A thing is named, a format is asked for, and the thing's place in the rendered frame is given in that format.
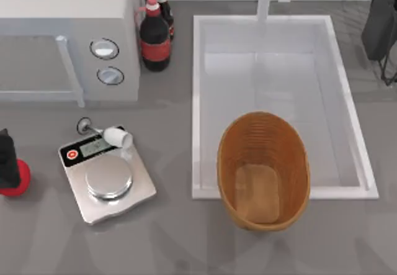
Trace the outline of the brown woven basket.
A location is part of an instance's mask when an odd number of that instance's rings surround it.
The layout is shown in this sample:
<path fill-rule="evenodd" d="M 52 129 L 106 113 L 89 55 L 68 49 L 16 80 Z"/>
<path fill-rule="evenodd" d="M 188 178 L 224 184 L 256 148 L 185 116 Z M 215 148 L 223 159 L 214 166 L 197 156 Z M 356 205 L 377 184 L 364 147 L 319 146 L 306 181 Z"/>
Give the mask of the brown woven basket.
<path fill-rule="evenodd" d="M 296 222 L 310 194 L 310 165 L 297 131 L 277 115 L 242 115 L 224 131 L 216 173 L 221 200 L 246 230 L 281 231 Z"/>

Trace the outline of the white goblet with grey stem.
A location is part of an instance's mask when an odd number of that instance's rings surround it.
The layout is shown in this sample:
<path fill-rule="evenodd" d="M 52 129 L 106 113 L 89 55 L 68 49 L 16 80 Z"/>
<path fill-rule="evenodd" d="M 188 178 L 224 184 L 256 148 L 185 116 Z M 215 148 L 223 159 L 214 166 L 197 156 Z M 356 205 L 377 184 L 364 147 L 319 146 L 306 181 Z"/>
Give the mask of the white goblet with grey stem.
<path fill-rule="evenodd" d="M 133 135 L 129 132 L 117 127 L 108 127 L 105 129 L 95 128 L 92 120 L 88 117 L 82 117 L 77 122 L 77 132 L 80 135 L 95 133 L 100 135 L 109 145 L 124 150 L 129 149 L 133 145 Z"/>

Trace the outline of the white sink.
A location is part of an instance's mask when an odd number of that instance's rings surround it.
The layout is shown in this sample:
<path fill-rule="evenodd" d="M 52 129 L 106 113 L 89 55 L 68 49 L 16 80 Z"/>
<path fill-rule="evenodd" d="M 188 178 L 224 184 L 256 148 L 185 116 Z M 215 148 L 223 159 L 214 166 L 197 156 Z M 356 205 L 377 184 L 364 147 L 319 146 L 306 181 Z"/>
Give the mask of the white sink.
<path fill-rule="evenodd" d="M 217 199 L 216 153 L 239 116 L 273 113 L 308 152 L 312 199 L 378 199 L 329 16 L 196 15 L 193 24 L 192 197 Z"/>

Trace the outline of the large dark cola bottle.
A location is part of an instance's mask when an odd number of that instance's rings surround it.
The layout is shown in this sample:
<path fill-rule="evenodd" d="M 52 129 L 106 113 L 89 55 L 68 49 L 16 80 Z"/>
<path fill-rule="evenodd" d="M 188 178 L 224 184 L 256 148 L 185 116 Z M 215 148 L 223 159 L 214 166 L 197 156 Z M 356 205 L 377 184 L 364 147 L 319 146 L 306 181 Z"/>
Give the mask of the large dark cola bottle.
<path fill-rule="evenodd" d="M 171 60 L 171 36 L 157 0 L 146 0 L 139 35 L 143 64 L 153 72 L 165 70 Z"/>

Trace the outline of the small microwave knob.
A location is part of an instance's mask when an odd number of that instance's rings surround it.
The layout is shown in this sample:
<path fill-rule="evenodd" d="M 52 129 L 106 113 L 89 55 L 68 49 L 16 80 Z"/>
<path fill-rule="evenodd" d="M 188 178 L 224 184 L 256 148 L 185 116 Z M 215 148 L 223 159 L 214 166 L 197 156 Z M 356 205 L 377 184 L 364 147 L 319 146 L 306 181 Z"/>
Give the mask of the small microwave knob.
<path fill-rule="evenodd" d="M 97 79 L 107 86 L 117 86 L 124 81 L 124 74 L 116 67 L 108 66 L 97 70 Z"/>

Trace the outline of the silver kitchen scale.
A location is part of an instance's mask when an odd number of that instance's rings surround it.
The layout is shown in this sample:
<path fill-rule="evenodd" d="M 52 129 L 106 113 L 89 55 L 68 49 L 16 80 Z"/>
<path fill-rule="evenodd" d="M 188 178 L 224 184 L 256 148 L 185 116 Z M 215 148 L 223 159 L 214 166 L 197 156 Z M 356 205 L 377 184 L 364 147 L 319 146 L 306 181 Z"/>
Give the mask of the silver kitchen scale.
<path fill-rule="evenodd" d="M 124 150 L 92 134 L 63 145 L 58 154 L 89 225 L 123 214 L 157 193 L 134 143 Z"/>

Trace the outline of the slim dark red-capped bottle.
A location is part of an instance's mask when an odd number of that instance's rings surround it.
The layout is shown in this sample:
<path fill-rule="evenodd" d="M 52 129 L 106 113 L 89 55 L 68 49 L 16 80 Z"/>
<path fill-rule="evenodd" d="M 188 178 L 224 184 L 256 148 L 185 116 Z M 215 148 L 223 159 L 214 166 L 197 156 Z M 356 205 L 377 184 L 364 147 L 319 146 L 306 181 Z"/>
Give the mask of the slim dark red-capped bottle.
<path fill-rule="evenodd" d="M 169 27 L 169 35 L 171 41 L 174 39 L 174 16 L 171 11 L 171 7 L 168 0 L 157 0 L 160 6 L 161 14 L 163 19 L 167 22 Z"/>

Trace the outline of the large microwave knob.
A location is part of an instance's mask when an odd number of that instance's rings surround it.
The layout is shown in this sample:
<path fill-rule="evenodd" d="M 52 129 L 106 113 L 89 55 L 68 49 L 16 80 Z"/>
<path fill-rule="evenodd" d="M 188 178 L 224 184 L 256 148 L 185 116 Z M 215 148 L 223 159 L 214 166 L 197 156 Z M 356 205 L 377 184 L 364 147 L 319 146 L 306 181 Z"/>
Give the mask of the large microwave knob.
<path fill-rule="evenodd" d="M 89 49 L 91 53 L 101 60 L 111 60 L 118 56 L 119 47 L 111 39 L 101 38 L 93 40 L 90 43 Z"/>

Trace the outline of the red round object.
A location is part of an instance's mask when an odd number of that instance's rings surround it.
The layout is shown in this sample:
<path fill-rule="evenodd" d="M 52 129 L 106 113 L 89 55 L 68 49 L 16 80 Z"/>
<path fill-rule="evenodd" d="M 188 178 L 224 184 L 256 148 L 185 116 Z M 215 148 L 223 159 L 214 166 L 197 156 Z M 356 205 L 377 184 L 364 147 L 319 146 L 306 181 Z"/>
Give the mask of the red round object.
<path fill-rule="evenodd" d="M 6 197 L 19 197 L 24 194 L 29 187 L 31 173 L 29 166 L 23 160 L 17 160 L 19 184 L 16 187 L 0 187 L 0 195 Z"/>

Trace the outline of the pale microwave oven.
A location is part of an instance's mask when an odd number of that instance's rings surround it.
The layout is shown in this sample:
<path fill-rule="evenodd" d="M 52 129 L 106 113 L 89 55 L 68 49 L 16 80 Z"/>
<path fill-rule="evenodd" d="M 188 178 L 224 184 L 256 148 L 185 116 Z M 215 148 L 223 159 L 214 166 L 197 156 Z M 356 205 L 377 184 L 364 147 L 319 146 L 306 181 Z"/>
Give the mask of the pale microwave oven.
<path fill-rule="evenodd" d="M 141 63 L 139 8 L 144 0 L 0 0 L 0 102 L 76 101 L 55 37 L 69 54 L 87 102 L 135 102 Z M 119 47 L 111 60 L 89 46 L 107 38 Z M 113 66 L 123 83 L 107 86 L 97 70 Z"/>

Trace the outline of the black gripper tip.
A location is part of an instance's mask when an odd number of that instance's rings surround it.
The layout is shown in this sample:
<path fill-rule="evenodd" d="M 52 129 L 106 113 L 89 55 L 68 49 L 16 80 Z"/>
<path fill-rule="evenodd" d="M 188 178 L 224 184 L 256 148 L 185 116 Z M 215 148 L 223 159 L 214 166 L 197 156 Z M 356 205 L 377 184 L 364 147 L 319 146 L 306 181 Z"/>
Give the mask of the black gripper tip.
<path fill-rule="evenodd" d="M 6 128 L 0 130 L 0 189 L 17 188 L 20 184 L 14 141 Z"/>

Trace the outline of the black frame stand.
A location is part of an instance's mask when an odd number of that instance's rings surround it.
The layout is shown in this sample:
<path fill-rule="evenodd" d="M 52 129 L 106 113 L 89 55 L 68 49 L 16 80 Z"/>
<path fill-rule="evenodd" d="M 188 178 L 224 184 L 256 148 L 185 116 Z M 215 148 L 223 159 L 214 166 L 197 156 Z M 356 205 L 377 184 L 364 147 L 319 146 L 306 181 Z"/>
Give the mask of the black frame stand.
<path fill-rule="evenodd" d="M 371 0 L 361 39 L 367 58 L 380 66 L 381 80 L 387 86 L 397 83 L 397 71 L 386 76 L 390 52 L 397 43 L 397 0 Z"/>

